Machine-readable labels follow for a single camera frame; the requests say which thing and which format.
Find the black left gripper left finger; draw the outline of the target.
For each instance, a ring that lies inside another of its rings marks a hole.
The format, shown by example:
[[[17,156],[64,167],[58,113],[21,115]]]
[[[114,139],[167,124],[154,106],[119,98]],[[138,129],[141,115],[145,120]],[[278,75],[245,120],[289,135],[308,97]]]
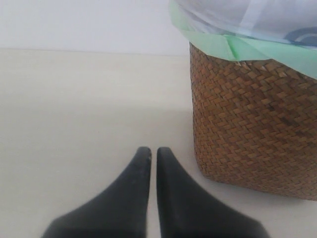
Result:
[[[152,153],[140,147],[118,178],[98,196],[56,218],[44,238],[145,238]]]

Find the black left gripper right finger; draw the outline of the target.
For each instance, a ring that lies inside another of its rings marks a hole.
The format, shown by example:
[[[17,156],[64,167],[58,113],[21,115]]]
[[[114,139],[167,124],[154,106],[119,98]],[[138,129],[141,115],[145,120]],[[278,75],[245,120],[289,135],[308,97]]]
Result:
[[[157,150],[157,200],[163,238],[258,238],[255,220],[207,193],[172,150]]]

